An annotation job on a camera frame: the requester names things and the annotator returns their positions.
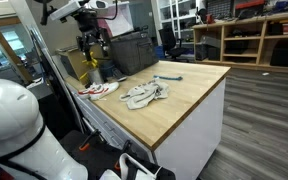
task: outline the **gray floor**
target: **gray floor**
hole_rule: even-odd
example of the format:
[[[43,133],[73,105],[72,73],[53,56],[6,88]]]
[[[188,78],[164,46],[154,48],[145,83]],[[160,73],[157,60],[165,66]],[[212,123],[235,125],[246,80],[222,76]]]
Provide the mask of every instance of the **gray floor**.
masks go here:
[[[288,179],[288,74],[233,69],[205,180]]]

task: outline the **wooden table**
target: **wooden table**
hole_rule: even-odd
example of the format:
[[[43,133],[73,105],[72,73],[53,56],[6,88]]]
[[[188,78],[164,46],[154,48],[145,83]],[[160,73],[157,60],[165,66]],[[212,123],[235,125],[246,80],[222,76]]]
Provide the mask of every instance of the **wooden table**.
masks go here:
[[[130,138],[139,152],[142,149],[151,161],[173,170],[177,179],[196,179],[220,141],[229,69],[160,61],[128,77],[105,100],[80,101],[80,106],[84,105],[82,112],[91,122],[97,122],[93,125],[101,126],[99,121],[105,121],[100,129],[104,136],[111,135],[108,139],[119,136],[124,142]],[[142,109],[129,110],[125,102],[119,101],[121,94],[152,80],[153,75],[182,76],[183,80],[162,80],[170,87],[169,97],[154,100]],[[72,78],[66,81],[75,90],[83,89]]]

